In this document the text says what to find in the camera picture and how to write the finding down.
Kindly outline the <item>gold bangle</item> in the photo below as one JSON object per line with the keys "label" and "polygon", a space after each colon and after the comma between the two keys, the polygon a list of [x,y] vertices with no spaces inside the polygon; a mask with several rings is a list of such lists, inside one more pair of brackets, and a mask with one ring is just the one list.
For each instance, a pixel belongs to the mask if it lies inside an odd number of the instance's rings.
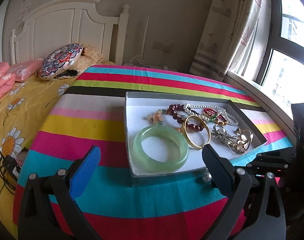
{"label": "gold bangle", "polygon": [[202,150],[211,142],[211,131],[206,122],[197,115],[189,115],[182,124],[187,143],[194,149]]}

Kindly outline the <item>silver pearl brooch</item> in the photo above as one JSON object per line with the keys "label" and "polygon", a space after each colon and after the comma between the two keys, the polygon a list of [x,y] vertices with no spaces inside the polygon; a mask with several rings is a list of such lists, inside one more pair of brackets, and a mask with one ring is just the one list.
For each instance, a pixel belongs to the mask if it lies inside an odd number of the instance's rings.
{"label": "silver pearl brooch", "polygon": [[231,146],[233,143],[235,143],[235,140],[237,139],[235,135],[230,135],[224,126],[220,124],[215,124],[213,126],[211,135],[215,137],[215,139],[221,140],[223,144],[227,144],[228,146]]}

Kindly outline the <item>large gold safety pin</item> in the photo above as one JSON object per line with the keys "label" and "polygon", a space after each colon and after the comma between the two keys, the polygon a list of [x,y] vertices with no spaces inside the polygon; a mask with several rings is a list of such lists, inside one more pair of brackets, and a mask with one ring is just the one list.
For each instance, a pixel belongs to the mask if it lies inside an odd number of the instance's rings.
{"label": "large gold safety pin", "polygon": [[230,140],[227,142],[227,146],[234,152],[237,152],[239,154],[244,154],[247,151],[247,148],[245,147],[245,144],[241,140]]}

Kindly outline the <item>white shallow jewelry box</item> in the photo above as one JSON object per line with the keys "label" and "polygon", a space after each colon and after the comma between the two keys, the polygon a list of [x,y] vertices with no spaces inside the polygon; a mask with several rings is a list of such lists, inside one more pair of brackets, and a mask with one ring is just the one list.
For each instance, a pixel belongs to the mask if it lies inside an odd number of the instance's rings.
{"label": "white shallow jewelry box", "polygon": [[267,143],[231,100],[127,92],[124,114],[127,157],[136,187],[205,173],[206,144],[219,156],[238,160]]}

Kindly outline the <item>pearl earrings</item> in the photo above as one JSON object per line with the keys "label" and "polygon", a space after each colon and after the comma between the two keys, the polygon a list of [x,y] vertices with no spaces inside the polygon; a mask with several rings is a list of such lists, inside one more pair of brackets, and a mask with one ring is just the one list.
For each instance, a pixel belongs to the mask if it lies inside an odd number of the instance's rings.
{"label": "pearl earrings", "polygon": [[210,182],[212,180],[212,175],[209,172],[205,172],[202,175],[202,181],[204,181],[205,183]]}

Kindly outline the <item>white window sill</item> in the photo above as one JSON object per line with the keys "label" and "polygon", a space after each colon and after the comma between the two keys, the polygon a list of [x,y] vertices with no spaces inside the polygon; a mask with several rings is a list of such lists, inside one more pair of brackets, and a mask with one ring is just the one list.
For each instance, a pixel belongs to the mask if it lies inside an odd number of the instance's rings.
{"label": "white window sill", "polygon": [[296,144],[296,135],[294,132],[294,123],[289,117],[270,97],[265,95],[261,90],[261,86],[253,81],[247,81],[242,76],[234,72],[228,71],[224,77],[224,82],[238,87],[262,107],[272,120],[279,125],[285,132],[293,145]]}

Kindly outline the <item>window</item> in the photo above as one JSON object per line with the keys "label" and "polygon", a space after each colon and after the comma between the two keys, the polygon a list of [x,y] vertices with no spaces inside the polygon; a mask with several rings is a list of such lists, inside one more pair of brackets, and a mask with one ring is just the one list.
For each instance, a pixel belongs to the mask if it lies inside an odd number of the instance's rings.
{"label": "window", "polygon": [[255,82],[285,113],[304,102],[304,0],[271,0],[268,43]]}

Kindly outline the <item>green jade bangle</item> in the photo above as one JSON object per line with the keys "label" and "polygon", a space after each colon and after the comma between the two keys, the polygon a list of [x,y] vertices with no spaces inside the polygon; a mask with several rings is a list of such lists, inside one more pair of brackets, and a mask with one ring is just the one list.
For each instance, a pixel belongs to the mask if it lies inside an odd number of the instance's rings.
{"label": "green jade bangle", "polygon": [[187,161],[189,146],[180,132],[162,125],[142,129],[130,150],[136,167],[149,173],[172,173]]}

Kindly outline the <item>colourful striped blanket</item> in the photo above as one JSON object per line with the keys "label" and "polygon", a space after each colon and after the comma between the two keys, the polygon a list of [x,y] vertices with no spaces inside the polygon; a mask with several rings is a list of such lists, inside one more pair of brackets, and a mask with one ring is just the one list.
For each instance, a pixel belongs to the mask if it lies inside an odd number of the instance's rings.
{"label": "colourful striped blanket", "polygon": [[14,223],[30,174],[51,176],[98,146],[101,161],[77,203],[103,239],[200,239],[205,234],[226,203],[209,183],[189,178],[131,186],[123,114],[131,90],[231,100],[263,133],[263,151],[291,146],[281,128],[236,87],[166,70],[92,66],[65,91],[29,148],[15,192]]}

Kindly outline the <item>white patterned curtain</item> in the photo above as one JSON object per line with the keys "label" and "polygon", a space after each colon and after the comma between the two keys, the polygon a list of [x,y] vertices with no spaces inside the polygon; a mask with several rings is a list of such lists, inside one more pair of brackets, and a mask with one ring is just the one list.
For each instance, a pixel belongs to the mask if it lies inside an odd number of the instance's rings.
{"label": "white patterned curtain", "polygon": [[212,0],[190,72],[223,81],[255,32],[262,0]]}

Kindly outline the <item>pink folded quilt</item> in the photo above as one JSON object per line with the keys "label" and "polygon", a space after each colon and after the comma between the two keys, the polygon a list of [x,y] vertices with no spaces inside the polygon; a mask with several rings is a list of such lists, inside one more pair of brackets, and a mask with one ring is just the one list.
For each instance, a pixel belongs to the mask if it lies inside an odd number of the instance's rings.
{"label": "pink folded quilt", "polygon": [[16,82],[24,82],[37,72],[43,61],[43,58],[39,58],[11,66],[8,62],[0,62],[0,99],[14,87]]}

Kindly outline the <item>round patterned cushion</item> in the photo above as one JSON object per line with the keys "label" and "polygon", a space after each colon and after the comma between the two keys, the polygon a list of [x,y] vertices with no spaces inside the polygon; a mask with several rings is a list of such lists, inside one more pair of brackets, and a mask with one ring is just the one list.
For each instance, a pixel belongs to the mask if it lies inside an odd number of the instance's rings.
{"label": "round patterned cushion", "polygon": [[80,58],[83,46],[71,43],[47,56],[38,70],[40,79],[49,81],[69,70]]}

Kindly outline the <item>white bed headboard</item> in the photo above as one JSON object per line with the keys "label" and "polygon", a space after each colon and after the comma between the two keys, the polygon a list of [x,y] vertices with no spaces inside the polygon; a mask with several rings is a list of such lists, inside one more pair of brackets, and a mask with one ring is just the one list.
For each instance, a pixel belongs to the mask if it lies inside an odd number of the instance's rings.
{"label": "white bed headboard", "polygon": [[11,33],[11,63],[46,58],[62,46],[85,43],[98,48],[104,61],[121,65],[130,6],[123,5],[119,16],[108,17],[97,12],[99,2],[53,0],[28,13],[21,33]]}

